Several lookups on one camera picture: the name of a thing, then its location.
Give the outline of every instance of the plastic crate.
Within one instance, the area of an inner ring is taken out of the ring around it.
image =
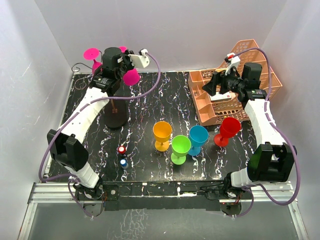
[[[232,51],[230,51],[230,53],[237,54],[249,48],[258,48],[258,45],[254,39],[239,41],[234,46]],[[266,92],[268,93],[268,67],[267,61],[263,54],[257,50],[252,50],[241,54],[239,57],[241,59],[241,62],[237,70],[240,75],[242,74],[244,64],[247,62],[254,62],[262,65],[260,88],[266,90]],[[238,101],[237,95],[229,101],[211,102],[209,95],[204,90],[202,90],[203,85],[210,81],[215,69],[226,68],[227,66],[227,63],[224,61],[217,68],[192,71],[189,74],[188,84],[201,126],[221,124],[226,117],[233,117],[238,119],[239,121],[249,120],[249,117],[242,107],[242,104]],[[272,69],[271,77],[272,86],[270,100],[282,87],[281,82]]]

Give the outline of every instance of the white wall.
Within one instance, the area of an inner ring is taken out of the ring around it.
[[[71,66],[84,61],[87,48],[126,45],[136,53],[147,48],[163,71],[217,67],[239,40],[254,38],[262,45],[286,2],[35,1]]]
[[[0,0],[0,239],[16,239],[71,71],[33,0]]]
[[[289,0],[263,45],[283,84],[272,99],[271,111],[277,126],[297,147],[298,205],[312,240],[320,234],[319,23],[319,0]]]

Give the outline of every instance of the black tabletop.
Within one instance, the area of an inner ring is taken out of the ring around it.
[[[136,96],[149,90],[157,79],[157,73],[141,73],[141,80],[134,86],[122,83],[116,96]],[[165,152],[155,149],[153,126],[166,121],[172,126],[172,135],[189,134],[192,126],[199,124],[196,110],[188,87],[188,72],[163,72],[157,88],[146,97],[127,101],[128,122],[120,129],[109,129],[105,125],[107,113],[98,114],[89,128],[83,145],[89,152],[88,162],[105,181],[188,181],[219,180],[229,172],[246,166],[257,147],[253,128],[249,121],[243,121],[241,131],[230,139],[227,147],[214,144],[214,135],[219,125],[206,127],[209,141],[198,156],[187,155],[182,165],[171,162],[171,148]],[[76,74],[63,116],[65,122],[85,95],[88,75]],[[121,156],[117,147],[127,148],[129,167],[120,166]],[[68,171],[51,163],[49,176]]]

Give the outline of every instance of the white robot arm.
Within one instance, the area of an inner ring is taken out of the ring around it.
[[[270,102],[266,100],[267,92],[260,89],[262,66],[247,62],[240,77],[236,68],[240,61],[239,57],[230,53],[225,61],[229,64],[228,68],[224,71],[215,71],[210,82],[202,89],[214,96],[217,85],[220,85],[220,94],[229,91],[238,94],[238,100],[250,118],[258,146],[246,168],[227,174],[225,188],[287,181],[294,164],[294,157],[286,141],[270,124],[276,125],[270,113]]]
[[[82,143],[89,127],[109,99],[94,101],[108,97],[108,93],[114,93],[127,71],[134,67],[145,68],[150,63],[146,49],[142,49],[139,52],[140,55],[135,55],[132,51],[128,51],[129,54],[118,54],[118,52],[119,50],[115,47],[105,50],[102,58],[106,59],[107,63],[103,62],[99,73],[93,76],[91,81],[93,84],[86,90],[83,99],[69,120],[77,113],[78,116],[64,127],[51,148],[51,157],[68,169],[71,174],[77,176],[80,184],[88,189],[96,187],[99,176],[88,163],[88,152]],[[56,133],[55,130],[49,131],[47,135],[49,143]]]

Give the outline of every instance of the orange cup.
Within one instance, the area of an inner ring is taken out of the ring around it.
[[[153,135],[155,138],[155,149],[160,152],[167,151],[169,148],[169,139],[171,136],[172,127],[166,121],[158,121],[153,126]]]

